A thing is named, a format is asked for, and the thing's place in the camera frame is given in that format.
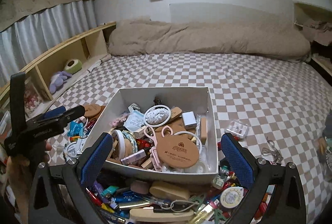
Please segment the person's left hand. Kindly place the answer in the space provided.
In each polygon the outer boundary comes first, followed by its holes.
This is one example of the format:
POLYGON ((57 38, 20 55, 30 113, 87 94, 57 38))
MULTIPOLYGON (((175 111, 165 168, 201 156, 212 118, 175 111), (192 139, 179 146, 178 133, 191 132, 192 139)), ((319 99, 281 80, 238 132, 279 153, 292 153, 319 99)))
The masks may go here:
POLYGON ((7 160, 7 177, 15 195, 22 223, 28 223, 29 196, 33 177, 29 172, 30 161, 22 155, 9 156, 7 160))

